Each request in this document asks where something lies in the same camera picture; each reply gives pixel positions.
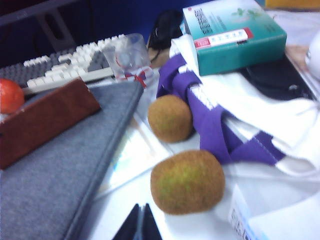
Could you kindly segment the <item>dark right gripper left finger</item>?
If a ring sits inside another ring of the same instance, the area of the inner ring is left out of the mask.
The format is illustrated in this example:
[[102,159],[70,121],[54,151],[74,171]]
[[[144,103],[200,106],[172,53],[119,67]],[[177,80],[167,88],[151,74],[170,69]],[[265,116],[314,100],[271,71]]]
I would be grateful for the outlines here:
[[136,203],[112,240],[133,240],[138,229],[140,206]]

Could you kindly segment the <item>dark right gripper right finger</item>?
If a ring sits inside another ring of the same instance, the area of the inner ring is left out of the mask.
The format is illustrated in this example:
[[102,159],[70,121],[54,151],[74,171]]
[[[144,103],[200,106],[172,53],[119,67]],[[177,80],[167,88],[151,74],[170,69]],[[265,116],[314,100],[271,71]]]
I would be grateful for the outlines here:
[[144,240],[162,240],[160,231],[154,219],[150,205],[147,203],[144,207],[143,215],[143,239]]

